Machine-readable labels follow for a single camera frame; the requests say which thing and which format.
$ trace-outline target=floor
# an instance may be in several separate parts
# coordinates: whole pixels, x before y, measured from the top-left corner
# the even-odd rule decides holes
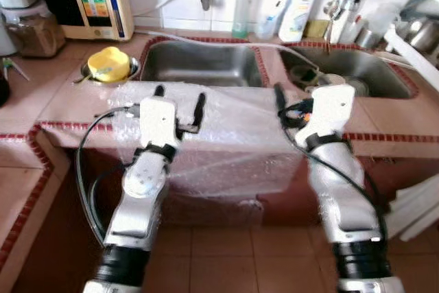
[[[439,232],[390,242],[407,293],[439,292]],[[99,259],[72,180],[63,183],[13,293],[81,292]],[[336,273],[320,227],[160,229],[147,293],[331,293]]]

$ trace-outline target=yellow container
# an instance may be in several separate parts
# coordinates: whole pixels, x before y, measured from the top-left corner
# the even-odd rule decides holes
[[[118,82],[130,72],[130,57],[117,47],[107,47],[88,58],[92,76],[102,82]]]

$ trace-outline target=double sink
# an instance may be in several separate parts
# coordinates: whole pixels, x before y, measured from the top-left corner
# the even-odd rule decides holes
[[[322,72],[361,80],[368,87],[369,97],[408,99],[412,96],[392,68],[380,58],[360,50],[295,47],[296,51],[317,64]],[[285,74],[305,61],[280,52]],[[183,41],[153,44],[141,75],[143,81],[187,82],[207,86],[264,87],[255,50],[246,47],[214,47]]]

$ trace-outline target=countertop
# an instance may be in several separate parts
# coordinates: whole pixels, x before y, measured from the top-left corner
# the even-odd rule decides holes
[[[230,38],[217,32],[171,30],[180,36]],[[12,96],[0,108],[0,134],[24,133],[40,124],[55,146],[75,148],[86,125],[96,114],[108,110],[107,99],[113,92],[88,82],[73,86],[80,66],[96,51],[116,45],[130,56],[140,58],[146,42],[153,38],[135,34],[127,43],[70,40],[55,57],[47,60],[14,60],[30,76],[26,82],[11,73]],[[277,51],[261,49],[263,65],[270,85],[281,82],[299,97],[307,94],[292,85]],[[346,136],[360,156],[439,158],[439,94],[415,71],[402,69],[417,88],[412,99],[357,97]],[[89,146],[115,147],[110,126],[101,125],[91,135]]]

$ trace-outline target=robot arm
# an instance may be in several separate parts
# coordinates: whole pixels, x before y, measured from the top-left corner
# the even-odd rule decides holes
[[[289,128],[299,128],[294,139],[289,138],[309,157],[309,182],[318,197],[327,239],[333,245],[338,292],[403,293],[385,255],[385,224],[364,192],[363,168],[342,138],[354,88],[320,87],[312,93],[312,101],[288,108],[280,86],[275,90],[285,134]],[[291,111],[298,115],[289,117]]]
[[[184,132],[198,133],[203,116],[200,94],[192,125],[179,125],[176,105],[163,98],[160,86],[154,97],[138,105],[141,145],[122,181],[122,197],[104,239],[104,255],[95,278],[84,293],[139,293],[145,266],[161,219],[167,195],[166,176]]]

